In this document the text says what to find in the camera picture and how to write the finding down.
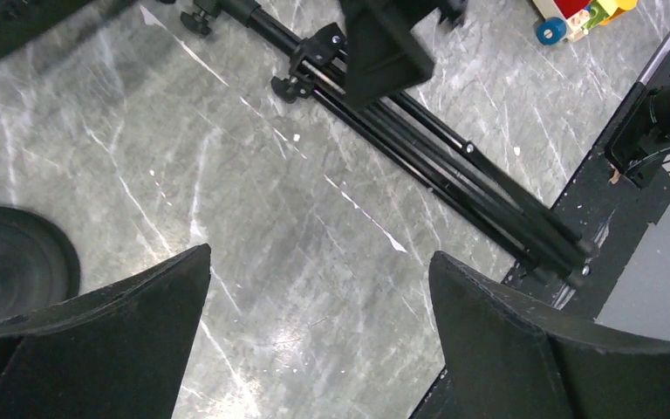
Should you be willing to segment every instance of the metal frame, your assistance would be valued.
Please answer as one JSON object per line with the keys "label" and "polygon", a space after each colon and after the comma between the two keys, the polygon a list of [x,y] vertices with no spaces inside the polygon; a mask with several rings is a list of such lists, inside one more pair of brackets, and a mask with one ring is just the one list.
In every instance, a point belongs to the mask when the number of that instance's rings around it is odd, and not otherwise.
{"label": "metal frame", "polygon": [[[406,93],[377,100],[360,110],[345,103],[342,65],[323,62],[318,58],[325,52],[312,56],[308,52],[311,48],[305,48],[307,42],[316,41],[321,45],[331,39],[331,25],[312,38],[302,39],[251,0],[196,1],[195,5],[202,8],[200,12],[204,19],[218,16],[220,11],[228,12],[289,56],[290,82],[297,89],[302,85],[296,83],[301,83],[302,78],[307,84],[299,97],[314,97],[499,244],[526,271],[543,282],[561,278],[575,287],[584,283],[584,276],[589,271],[587,263],[598,252],[596,245],[561,222],[472,142],[462,138],[423,105]],[[338,44],[334,56],[347,65],[346,52],[340,49],[336,38],[332,38],[332,43]],[[276,81],[280,83],[282,80],[274,78],[272,84]],[[395,107],[412,120],[400,116],[394,111]]]}

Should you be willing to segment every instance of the tripod clamp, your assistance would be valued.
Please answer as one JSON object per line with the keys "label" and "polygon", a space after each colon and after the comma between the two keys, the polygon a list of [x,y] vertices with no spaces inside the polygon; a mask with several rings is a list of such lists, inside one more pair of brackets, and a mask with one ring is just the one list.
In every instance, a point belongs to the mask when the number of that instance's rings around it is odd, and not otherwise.
{"label": "tripod clamp", "polygon": [[304,65],[308,68],[330,64],[345,48],[345,34],[337,24],[328,24],[310,38],[305,38],[291,54],[289,77],[273,77],[270,86],[273,93],[286,103],[292,104],[298,98],[311,96],[315,80],[311,75],[300,71]]}

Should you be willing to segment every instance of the colorful toy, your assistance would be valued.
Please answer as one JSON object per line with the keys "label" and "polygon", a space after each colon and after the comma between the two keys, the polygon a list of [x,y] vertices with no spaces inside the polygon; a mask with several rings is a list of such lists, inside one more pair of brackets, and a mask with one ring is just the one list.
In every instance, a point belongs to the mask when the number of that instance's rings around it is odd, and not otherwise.
{"label": "colorful toy", "polygon": [[571,42],[583,38],[602,24],[609,24],[623,13],[633,10],[638,0],[533,0],[543,15],[536,30],[538,41],[554,45],[563,39]]}

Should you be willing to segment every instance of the floor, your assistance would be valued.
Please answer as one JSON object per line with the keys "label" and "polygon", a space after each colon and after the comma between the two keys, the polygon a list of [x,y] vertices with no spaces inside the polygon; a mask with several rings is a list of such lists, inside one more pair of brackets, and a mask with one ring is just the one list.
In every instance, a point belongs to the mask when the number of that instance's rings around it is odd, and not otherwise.
{"label": "floor", "polygon": [[[313,101],[229,18],[211,38],[145,0],[99,0],[0,63],[0,203],[72,238],[83,292],[192,244],[212,285],[177,418],[407,417],[441,370],[427,263],[442,249],[499,279],[509,258]],[[337,2],[264,2],[296,33]],[[528,2],[473,2],[412,91],[552,203],[670,25],[670,0],[574,45],[542,47]]]}

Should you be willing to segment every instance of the red toy part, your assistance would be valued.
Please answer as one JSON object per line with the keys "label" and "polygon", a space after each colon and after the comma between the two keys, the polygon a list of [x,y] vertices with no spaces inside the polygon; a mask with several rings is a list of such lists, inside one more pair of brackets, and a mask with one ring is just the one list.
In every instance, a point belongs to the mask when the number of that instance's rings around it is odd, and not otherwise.
{"label": "red toy part", "polygon": [[590,0],[554,0],[564,18],[574,16],[578,11],[589,5]]}

